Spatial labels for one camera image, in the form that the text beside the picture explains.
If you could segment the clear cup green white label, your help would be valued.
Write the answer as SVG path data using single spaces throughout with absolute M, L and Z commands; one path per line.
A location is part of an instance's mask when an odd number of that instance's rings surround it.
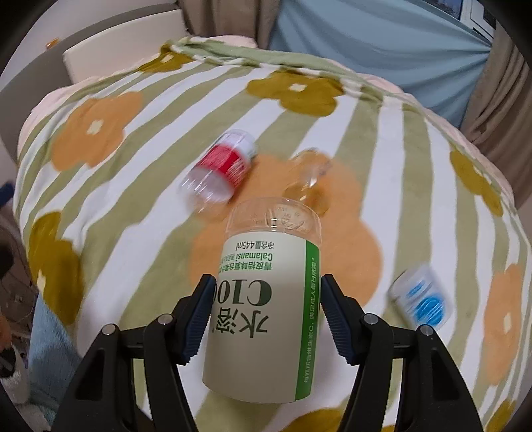
M 203 381 L 249 403 L 284 404 L 312 389 L 321 222 L 301 202 L 255 198 L 226 226 Z

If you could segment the white cup blue label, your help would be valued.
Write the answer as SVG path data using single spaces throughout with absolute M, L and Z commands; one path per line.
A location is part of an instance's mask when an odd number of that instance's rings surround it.
M 402 272 L 390 286 L 388 296 L 411 329 L 422 325 L 440 329 L 454 310 L 453 302 L 427 263 Z

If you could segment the clear cup red label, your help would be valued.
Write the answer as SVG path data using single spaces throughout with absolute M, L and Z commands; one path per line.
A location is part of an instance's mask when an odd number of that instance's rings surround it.
M 181 189 L 196 205 L 225 205 L 250 173 L 255 156 L 255 139 L 249 132 L 225 131 L 186 174 Z

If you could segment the small clear glass cup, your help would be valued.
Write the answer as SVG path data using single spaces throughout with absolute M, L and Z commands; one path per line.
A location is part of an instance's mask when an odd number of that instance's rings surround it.
M 297 179 L 288 185 L 283 197 L 300 202 L 323 215 L 329 208 L 324 178 L 331 167 L 331 159 L 316 148 L 301 150 L 290 159 L 291 171 Z

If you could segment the green striped floral blanket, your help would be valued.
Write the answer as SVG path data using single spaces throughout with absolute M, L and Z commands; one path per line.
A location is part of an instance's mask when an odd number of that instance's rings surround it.
M 399 324 L 386 289 L 431 264 L 455 305 L 443 341 L 484 427 L 503 430 L 531 356 L 531 245 L 512 190 L 412 97 L 306 54 L 188 37 L 33 109 L 14 217 L 33 280 L 77 350 L 98 325 L 141 325 L 217 270 L 224 221 L 195 215 L 179 187 L 233 128 L 258 147 L 235 203 L 281 195 L 312 152 L 329 161 L 322 267 L 363 306 Z

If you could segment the beige right curtain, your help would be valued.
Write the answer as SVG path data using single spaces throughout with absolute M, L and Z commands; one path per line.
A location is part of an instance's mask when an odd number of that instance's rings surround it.
M 531 195 L 531 67 L 501 25 L 461 131 L 504 174 L 521 207 Z

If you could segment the beige curtain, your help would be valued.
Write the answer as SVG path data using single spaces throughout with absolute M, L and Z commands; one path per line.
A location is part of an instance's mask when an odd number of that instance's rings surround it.
M 189 31 L 197 36 L 244 36 L 261 49 L 269 44 L 280 0 L 177 1 Z
M 531 195 L 531 67 L 501 25 L 461 131 L 504 174 L 521 207 Z

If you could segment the grey headboard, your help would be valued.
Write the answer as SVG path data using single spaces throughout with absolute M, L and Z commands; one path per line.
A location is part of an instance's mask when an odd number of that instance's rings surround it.
M 19 134 L 33 107 L 46 94 L 72 84 L 63 64 L 64 51 L 119 24 L 177 9 L 173 4 L 150 5 L 106 18 L 68 36 L 36 57 L 1 90 L 1 139 L 9 157 L 16 159 Z

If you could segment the light blue cloth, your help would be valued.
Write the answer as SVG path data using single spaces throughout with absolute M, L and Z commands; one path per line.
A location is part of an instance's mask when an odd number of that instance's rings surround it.
M 425 1 L 283 1 L 269 47 L 384 78 L 458 127 L 491 44 Z

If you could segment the white cushion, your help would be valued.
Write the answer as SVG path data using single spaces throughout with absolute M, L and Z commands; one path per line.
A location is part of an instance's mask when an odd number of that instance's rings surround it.
M 63 52 L 72 83 L 105 77 L 140 64 L 159 53 L 164 42 L 186 35 L 182 10 L 150 6 L 114 16 L 105 28 Z

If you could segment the small orange object on headboard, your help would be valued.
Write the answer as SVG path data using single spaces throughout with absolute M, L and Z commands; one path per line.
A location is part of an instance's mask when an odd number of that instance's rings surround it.
M 46 50 L 49 50 L 52 47 L 54 47 L 55 45 L 57 45 L 59 43 L 59 41 L 60 41 L 59 38 L 54 38 L 53 40 L 47 42 L 46 45 L 45 45 Z

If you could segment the beige left curtain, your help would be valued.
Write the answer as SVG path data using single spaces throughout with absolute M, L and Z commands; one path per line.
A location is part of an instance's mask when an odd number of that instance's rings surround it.
M 177 1 L 189 31 L 197 36 L 244 36 L 261 49 L 269 44 L 280 0 Z

